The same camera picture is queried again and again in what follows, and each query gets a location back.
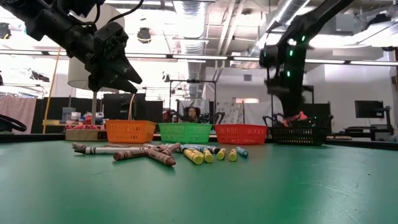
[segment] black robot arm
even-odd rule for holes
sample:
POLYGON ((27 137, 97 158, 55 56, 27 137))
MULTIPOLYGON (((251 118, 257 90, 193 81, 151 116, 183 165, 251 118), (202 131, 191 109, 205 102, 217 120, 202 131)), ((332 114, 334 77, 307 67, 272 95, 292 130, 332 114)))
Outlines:
POLYGON ((0 0, 0 6, 25 22, 27 34, 35 40, 48 36, 85 64, 91 73, 88 87, 98 91, 109 87, 136 93, 129 82, 140 84, 141 77, 126 58, 124 48, 128 35, 117 22, 109 22, 96 30, 93 22, 81 22, 70 11, 87 16, 104 0, 0 0))
POLYGON ((267 68, 267 91, 280 99, 285 118, 297 115, 303 103, 305 57, 310 41, 333 16, 353 1, 324 1, 316 9, 296 16, 276 45, 265 45, 261 50, 259 63, 267 68), (275 69, 272 78, 269 75, 271 68, 275 69))

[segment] green table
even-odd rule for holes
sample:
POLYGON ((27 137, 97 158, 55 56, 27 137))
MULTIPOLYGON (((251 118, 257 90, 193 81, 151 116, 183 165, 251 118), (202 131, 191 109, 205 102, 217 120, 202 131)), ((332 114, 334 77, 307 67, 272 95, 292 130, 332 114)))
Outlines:
POLYGON ((396 223, 398 153, 247 146, 197 166, 183 154, 114 162, 70 142, 0 145, 0 223, 396 223))

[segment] black basket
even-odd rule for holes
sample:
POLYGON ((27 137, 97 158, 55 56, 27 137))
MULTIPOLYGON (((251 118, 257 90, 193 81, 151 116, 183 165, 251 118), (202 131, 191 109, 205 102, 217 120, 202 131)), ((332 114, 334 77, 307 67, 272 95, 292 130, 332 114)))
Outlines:
POLYGON ((277 144, 321 146, 326 142, 328 128, 270 128, 272 140, 277 144))

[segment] green basket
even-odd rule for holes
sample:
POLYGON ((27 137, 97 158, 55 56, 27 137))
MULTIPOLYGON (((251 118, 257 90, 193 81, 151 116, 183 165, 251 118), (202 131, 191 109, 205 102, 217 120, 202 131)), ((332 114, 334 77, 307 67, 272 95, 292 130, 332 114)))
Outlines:
POLYGON ((164 142, 208 143, 212 124, 161 123, 160 135, 164 142))

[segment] yellow crayon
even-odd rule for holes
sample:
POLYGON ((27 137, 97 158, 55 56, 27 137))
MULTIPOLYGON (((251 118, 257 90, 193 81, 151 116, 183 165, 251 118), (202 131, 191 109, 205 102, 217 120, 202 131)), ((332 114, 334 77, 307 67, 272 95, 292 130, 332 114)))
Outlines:
POLYGON ((213 162, 213 155, 211 154, 211 152, 208 149, 205 149, 203 152, 204 152, 204 155, 205 155, 205 161, 207 163, 212 163, 213 162))
POLYGON ((186 150, 189 150, 189 151, 195 153, 196 155, 200 156, 203 160, 205 159, 205 155, 203 155, 203 153, 197 151, 196 149, 190 148, 190 149, 186 149, 186 150))
POLYGON ((229 161, 235 162, 236 161, 236 149, 232 149, 229 153, 229 161))
POLYGON ((217 153, 217 159, 218 160, 223 160, 225 158, 225 149, 220 149, 220 151, 217 153))
POLYGON ((203 163, 203 158, 199 156, 198 154, 195 154, 191 150, 184 150, 184 155, 188 157, 192 162, 194 162, 196 165, 200 165, 203 163))

